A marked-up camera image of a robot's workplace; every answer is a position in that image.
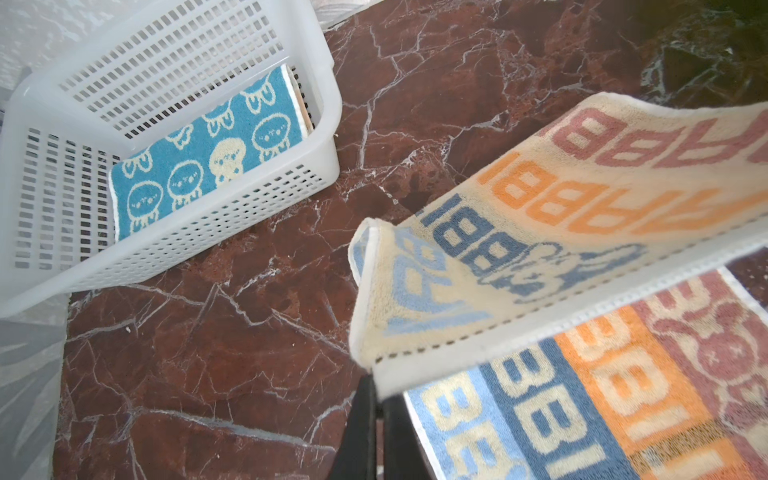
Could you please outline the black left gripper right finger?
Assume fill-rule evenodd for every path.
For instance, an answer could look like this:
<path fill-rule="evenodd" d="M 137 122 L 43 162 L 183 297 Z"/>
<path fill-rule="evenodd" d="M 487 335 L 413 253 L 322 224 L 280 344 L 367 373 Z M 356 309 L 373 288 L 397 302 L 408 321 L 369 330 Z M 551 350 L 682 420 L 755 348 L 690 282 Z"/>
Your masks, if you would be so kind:
<path fill-rule="evenodd" d="M 411 422 L 403 395 L 382 404 L 384 439 L 384 478 L 386 480 L 429 480 L 428 461 Z"/>

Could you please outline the blue bunny pattern towel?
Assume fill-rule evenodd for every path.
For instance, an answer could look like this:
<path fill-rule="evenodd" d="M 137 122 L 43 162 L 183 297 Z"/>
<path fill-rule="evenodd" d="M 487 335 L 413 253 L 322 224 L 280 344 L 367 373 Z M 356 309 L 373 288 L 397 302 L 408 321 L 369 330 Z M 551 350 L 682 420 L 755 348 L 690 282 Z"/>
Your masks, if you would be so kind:
<path fill-rule="evenodd" d="M 312 130 L 294 70 L 286 64 L 272 69 L 112 168 L 116 240 L 272 160 Z"/>

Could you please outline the beige towel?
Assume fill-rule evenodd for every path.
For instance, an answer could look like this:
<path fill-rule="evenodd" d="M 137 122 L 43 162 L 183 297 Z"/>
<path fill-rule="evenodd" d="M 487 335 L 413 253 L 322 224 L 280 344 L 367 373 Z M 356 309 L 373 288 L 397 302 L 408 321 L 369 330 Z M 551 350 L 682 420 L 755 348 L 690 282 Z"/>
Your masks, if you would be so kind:
<path fill-rule="evenodd" d="M 352 358 L 445 479 L 763 479 L 767 106 L 599 93 L 348 258 Z"/>

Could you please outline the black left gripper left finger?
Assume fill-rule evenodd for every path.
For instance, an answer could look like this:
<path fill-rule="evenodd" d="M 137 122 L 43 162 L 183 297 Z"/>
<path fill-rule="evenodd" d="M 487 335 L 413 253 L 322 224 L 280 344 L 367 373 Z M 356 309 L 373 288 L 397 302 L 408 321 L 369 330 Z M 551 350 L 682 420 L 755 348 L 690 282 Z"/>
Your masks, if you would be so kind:
<path fill-rule="evenodd" d="M 374 480 L 377 469 L 377 394 L 371 375 L 360 378 L 328 480 Z"/>

